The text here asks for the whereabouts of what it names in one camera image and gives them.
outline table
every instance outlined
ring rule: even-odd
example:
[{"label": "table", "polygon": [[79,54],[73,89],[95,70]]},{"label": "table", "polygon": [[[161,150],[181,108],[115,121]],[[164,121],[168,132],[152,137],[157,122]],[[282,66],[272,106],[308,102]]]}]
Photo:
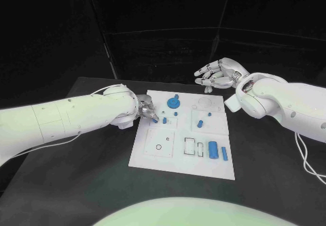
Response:
[{"label": "table", "polygon": [[[147,90],[203,93],[199,85],[79,77],[67,97],[125,84],[135,94]],[[210,95],[226,99],[233,89]],[[255,119],[225,108],[235,181],[128,167],[138,127],[106,127],[64,145],[28,154],[0,199],[4,225],[90,225],[141,201],[197,197],[250,207],[301,226],[326,225],[326,187],[302,170],[294,133],[271,117]],[[324,143],[302,138],[308,162],[326,173]]]}]

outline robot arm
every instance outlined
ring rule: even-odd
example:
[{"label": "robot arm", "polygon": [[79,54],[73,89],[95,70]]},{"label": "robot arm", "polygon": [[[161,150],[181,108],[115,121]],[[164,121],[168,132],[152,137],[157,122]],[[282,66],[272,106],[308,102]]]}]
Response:
[{"label": "robot arm", "polygon": [[128,128],[138,116],[158,120],[151,97],[135,95],[122,84],[111,86],[102,95],[0,110],[0,166],[23,150],[50,141],[108,124]]},{"label": "robot arm", "polygon": [[235,88],[235,94],[225,101],[232,112],[240,108],[255,118],[272,116],[282,127],[305,137],[326,142],[326,89],[287,81],[271,74],[249,74],[230,59],[223,58],[194,72],[196,83],[212,87]]}]

